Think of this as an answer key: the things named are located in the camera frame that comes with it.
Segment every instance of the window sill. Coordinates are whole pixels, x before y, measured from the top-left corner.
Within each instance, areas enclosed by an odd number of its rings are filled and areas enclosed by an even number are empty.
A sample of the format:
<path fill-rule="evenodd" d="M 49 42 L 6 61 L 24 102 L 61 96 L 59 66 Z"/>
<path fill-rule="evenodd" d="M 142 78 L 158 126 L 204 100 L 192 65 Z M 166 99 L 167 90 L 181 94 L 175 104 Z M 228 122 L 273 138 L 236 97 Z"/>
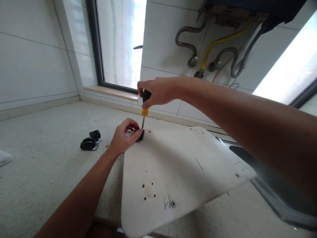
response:
<path fill-rule="evenodd" d="M 132 101 L 138 101 L 138 99 L 139 99 L 139 96 L 136 94 L 127 93 L 127 92 L 123 92 L 120 90 L 106 88 L 106 87 L 102 87 L 102 86 L 89 86 L 89 87 L 84 87 L 84 89 L 87 91 L 92 91 L 92 92 L 101 93 L 101 94 L 107 94 L 107 95 L 119 97 L 122 99 L 128 99 L 128 100 L 132 100 Z"/>

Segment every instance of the person's left hand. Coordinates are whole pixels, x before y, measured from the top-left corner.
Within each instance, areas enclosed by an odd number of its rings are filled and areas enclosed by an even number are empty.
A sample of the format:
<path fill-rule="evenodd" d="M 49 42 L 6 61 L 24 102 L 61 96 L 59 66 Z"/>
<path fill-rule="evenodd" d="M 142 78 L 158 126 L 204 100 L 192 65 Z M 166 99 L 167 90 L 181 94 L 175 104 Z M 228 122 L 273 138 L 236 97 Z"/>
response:
<path fill-rule="evenodd" d="M 136 129 L 138 129 L 138 131 L 132 136 L 126 136 L 128 130 L 135 131 Z M 125 119 L 123 123 L 117 126 L 107 151 L 114 153 L 115 156 L 119 156 L 133 145 L 134 142 L 136 142 L 136 140 L 141 136 L 142 131 L 143 129 L 140 129 L 136 121 L 131 118 Z"/>

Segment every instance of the window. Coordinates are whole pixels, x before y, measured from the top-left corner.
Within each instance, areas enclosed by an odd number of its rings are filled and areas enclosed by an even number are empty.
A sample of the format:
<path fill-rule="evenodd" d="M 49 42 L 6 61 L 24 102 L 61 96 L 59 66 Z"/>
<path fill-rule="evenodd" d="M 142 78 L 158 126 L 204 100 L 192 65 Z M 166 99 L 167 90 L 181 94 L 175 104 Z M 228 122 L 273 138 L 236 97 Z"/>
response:
<path fill-rule="evenodd" d="M 145 8 L 146 0 L 87 1 L 98 85 L 137 94 Z"/>
<path fill-rule="evenodd" d="M 253 94 L 299 108 L 317 90 L 316 42 L 317 11 Z"/>

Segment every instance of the hand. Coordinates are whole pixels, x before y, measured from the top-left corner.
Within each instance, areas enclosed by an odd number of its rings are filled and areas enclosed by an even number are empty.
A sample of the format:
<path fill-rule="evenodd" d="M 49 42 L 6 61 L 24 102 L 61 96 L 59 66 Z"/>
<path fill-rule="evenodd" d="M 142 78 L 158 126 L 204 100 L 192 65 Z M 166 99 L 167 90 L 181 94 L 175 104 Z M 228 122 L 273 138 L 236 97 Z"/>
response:
<path fill-rule="evenodd" d="M 145 101 L 142 108 L 149 108 L 153 105 L 163 105 L 176 99 L 177 82 L 180 77 L 156 78 L 155 80 L 139 81 L 139 95 L 143 97 L 143 89 L 152 93 L 149 100 Z"/>
<path fill-rule="evenodd" d="M 128 130 L 135 131 L 136 129 L 138 129 L 138 131 L 132 136 L 126 136 Z M 136 140 L 141 136 L 142 131 L 143 129 L 140 129 L 136 121 L 131 118 L 125 119 L 123 123 L 117 126 L 107 151 L 113 153 L 115 156 L 119 156 L 133 145 L 134 142 L 136 142 Z"/>

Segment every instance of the white plastic board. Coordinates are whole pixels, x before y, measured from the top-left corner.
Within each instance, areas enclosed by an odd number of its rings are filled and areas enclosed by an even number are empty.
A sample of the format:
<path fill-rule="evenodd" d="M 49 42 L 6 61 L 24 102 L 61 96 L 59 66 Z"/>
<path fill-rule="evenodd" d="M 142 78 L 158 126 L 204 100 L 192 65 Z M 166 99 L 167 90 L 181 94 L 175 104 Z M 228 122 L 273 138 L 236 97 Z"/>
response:
<path fill-rule="evenodd" d="M 130 238 L 145 236 L 255 176 L 201 127 L 145 130 L 124 154 L 123 230 Z"/>

